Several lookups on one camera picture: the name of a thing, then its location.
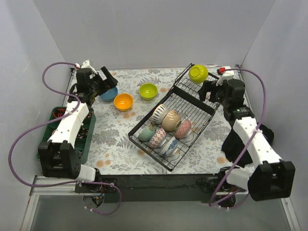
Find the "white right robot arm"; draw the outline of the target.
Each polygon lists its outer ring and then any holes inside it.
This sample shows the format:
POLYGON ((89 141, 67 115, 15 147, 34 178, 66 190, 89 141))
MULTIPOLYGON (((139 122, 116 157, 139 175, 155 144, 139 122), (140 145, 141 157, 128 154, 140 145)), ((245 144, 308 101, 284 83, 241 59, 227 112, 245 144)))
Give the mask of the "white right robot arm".
POLYGON ((201 101, 223 106, 224 117, 247 147, 253 166, 252 174, 241 168, 230 168, 218 178, 218 187, 229 191, 234 186, 249 192, 254 201, 287 198, 291 195, 295 166, 273 150, 260 129, 251 109, 244 104, 245 84, 238 79, 204 81, 198 91, 201 101))

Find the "lime green bowl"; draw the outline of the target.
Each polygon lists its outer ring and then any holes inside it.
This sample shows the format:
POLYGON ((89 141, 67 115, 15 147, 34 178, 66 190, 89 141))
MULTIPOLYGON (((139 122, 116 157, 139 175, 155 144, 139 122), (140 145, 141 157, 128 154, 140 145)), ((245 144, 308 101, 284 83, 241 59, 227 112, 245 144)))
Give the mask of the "lime green bowl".
POLYGON ((153 83, 145 83, 139 88, 140 96, 147 101, 153 100, 158 94, 158 88, 153 83))
POLYGON ((204 65, 193 65, 189 70, 189 78, 194 84, 203 83, 208 77, 208 69, 204 65))

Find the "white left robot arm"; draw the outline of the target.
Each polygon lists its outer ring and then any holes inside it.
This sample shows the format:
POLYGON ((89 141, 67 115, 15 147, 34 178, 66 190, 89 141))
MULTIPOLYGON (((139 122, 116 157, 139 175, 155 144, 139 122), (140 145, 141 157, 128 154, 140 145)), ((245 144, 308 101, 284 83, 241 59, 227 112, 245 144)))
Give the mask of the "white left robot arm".
POLYGON ((103 76, 88 63, 76 70, 77 82, 69 91, 64 118, 50 138, 38 146, 44 176, 85 181, 93 193, 102 188, 102 180, 95 176, 94 168, 82 164, 75 151, 75 141, 95 98, 117 86, 118 81, 105 66, 101 71, 103 76))

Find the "blue ceramic bowl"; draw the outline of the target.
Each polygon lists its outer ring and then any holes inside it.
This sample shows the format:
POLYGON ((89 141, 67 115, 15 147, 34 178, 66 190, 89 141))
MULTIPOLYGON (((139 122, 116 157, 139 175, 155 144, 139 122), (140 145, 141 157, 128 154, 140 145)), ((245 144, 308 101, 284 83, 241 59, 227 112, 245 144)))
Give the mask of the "blue ceramic bowl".
POLYGON ((114 87, 112 89, 109 89, 107 92, 100 95, 100 98, 104 102, 111 102, 114 100, 114 98, 118 95, 118 88, 114 87))

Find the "orange plastic bowl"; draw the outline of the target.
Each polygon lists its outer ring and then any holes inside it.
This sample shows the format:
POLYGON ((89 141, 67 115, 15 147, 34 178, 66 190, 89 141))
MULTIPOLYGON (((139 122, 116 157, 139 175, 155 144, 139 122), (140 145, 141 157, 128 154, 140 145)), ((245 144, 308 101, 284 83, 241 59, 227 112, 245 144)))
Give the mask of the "orange plastic bowl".
POLYGON ((114 98, 114 106, 121 112, 130 110, 133 103, 133 97, 128 93, 121 93, 114 98))

